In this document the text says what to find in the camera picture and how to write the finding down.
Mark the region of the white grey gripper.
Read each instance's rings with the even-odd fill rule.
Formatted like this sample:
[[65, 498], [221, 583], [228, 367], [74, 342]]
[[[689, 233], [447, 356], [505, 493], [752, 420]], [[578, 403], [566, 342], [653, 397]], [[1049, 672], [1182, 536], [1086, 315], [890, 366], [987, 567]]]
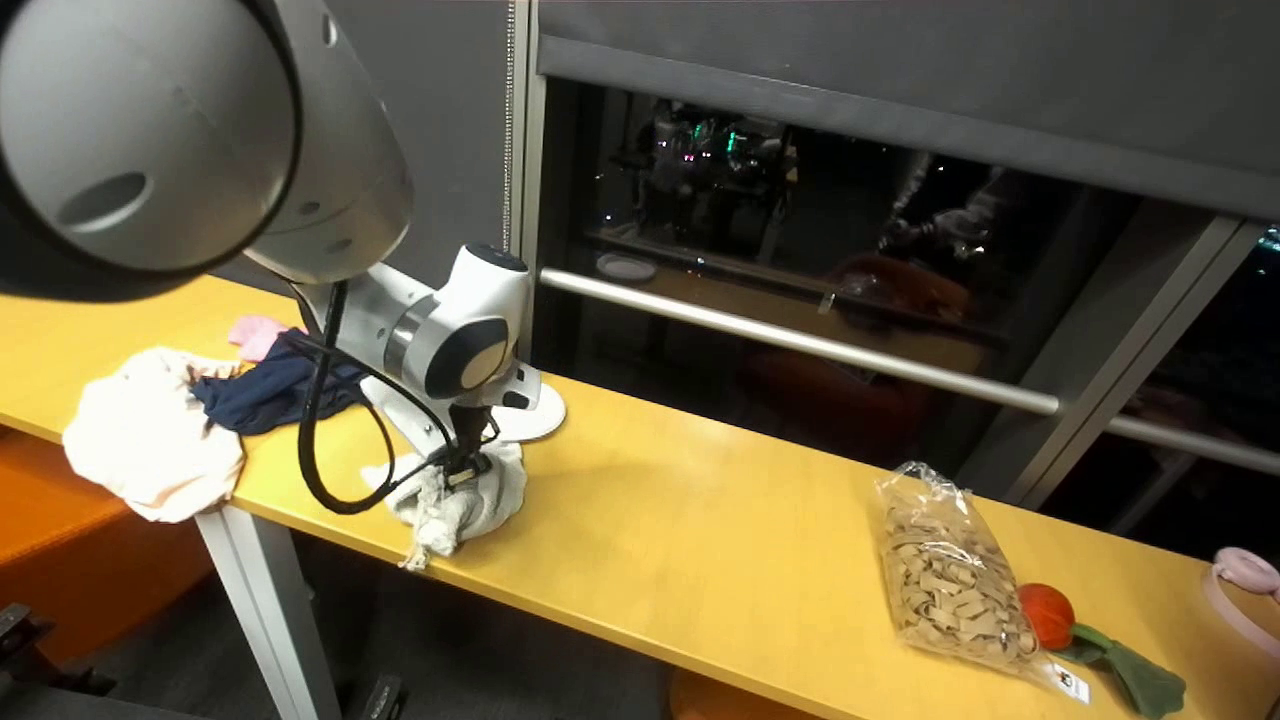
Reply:
[[527, 264], [505, 249], [462, 245], [441, 290], [370, 264], [322, 294], [337, 346], [424, 400], [484, 394], [511, 367]]

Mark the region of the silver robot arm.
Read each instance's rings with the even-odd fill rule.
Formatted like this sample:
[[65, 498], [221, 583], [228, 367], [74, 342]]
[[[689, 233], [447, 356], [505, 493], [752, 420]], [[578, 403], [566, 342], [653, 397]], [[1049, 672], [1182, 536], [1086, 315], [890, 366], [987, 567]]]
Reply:
[[424, 400], [511, 375], [527, 269], [388, 264], [412, 176], [322, 0], [0, 0], [0, 290], [140, 302], [247, 256]]

